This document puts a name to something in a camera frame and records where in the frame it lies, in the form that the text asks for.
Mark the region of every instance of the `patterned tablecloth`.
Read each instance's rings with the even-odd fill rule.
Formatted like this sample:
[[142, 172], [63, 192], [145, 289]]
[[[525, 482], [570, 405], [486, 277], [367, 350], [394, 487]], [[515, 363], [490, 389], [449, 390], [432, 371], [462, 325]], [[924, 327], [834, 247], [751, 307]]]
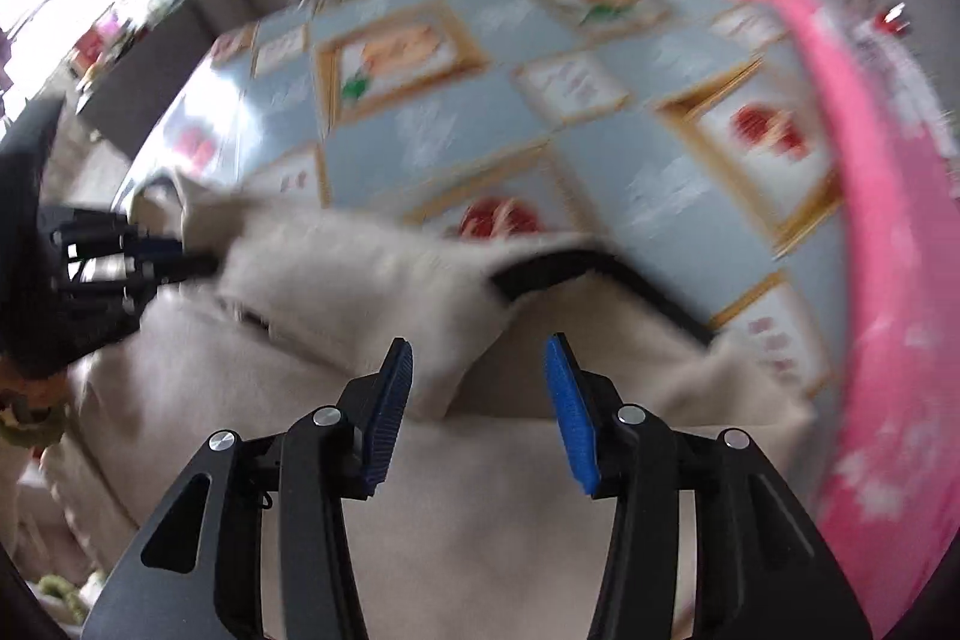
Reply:
[[844, 364], [832, 150], [786, 28], [723, 0], [351, 0], [222, 37], [160, 170], [444, 236], [613, 238], [813, 396]]

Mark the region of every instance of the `pink fabric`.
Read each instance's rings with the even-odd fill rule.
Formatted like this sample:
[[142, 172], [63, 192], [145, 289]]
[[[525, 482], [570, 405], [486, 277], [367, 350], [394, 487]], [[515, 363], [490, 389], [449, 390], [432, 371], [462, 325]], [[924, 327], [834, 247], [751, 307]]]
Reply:
[[932, 141], [901, 133], [840, 15], [756, 1], [793, 31], [843, 180], [853, 343], [819, 523], [882, 637], [960, 527], [960, 218]]

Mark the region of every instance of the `folded fabric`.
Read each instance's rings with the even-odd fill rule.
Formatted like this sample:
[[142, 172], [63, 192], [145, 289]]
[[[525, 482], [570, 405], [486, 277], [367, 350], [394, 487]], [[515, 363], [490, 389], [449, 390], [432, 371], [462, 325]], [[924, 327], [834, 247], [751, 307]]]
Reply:
[[[704, 349], [610, 282], [587, 277], [515, 304], [491, 283], [582, 238], [451, 242], [284, 201], [202, 196], [184, 210], [184, 243], [223, 254], [219, 279], [163, 290], [139, 333], [76, 368], [71, 432], [43, 460], [104, 567], [212, 432], [285, 431], [376, 370], [397, 335], [413, 345], [415, 379], [390, 476], [368, 503], [344, 504], [375, 637], [586, 636], [613, 502], [580, 494], [546, 420], [549, 330], [565, 330], [625, 399], [693, 431], [743, 426], [781, 469], [811, 420], [736, 340]], [[688, 511], [678, 620], [693, 598]], [[261, 571], [265, 629], [282, 637], [276, 515], [265, 515]]]

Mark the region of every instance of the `silver screw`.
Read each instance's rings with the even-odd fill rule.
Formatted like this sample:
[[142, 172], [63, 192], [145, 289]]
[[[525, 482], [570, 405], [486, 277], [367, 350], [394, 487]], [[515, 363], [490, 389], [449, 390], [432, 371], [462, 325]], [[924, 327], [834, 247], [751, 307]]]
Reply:
[[647, 419], [647, 413], [643, 411], [643, 408], [637, 407], [637, 405], [623, 405], [623, 407], [616, 412], [616, 417], [620, 423], [638, 424], [643, 423]]
[[333, 426], [340, 423], [342, 417], [343, 414], [337, 408], [325, 407], [313, 413], [313, 422], [317, 426]]
[[233, 447], [234, 442], [237, 442], [237, 438], [233, 432], [217, 432], [210, 437], [208, 445], [211, 451], [226, 451]]
[[723, 432], [723, 442], [733, 449], [742, 451], [750, 445], [750, 434], [741, 432], [740, 429], [728, 429], [727, 432]]

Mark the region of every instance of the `pink blanket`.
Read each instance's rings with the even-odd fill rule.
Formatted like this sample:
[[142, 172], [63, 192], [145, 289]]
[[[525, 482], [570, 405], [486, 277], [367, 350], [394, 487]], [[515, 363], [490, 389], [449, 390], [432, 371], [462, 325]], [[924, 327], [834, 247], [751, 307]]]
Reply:
[[842, 15], [756, 1], [792, 29], [839, 158], [853, 343], [819, 523], [882, 637], [960, 527], [960, 218], [930, 135], [899, 124]]

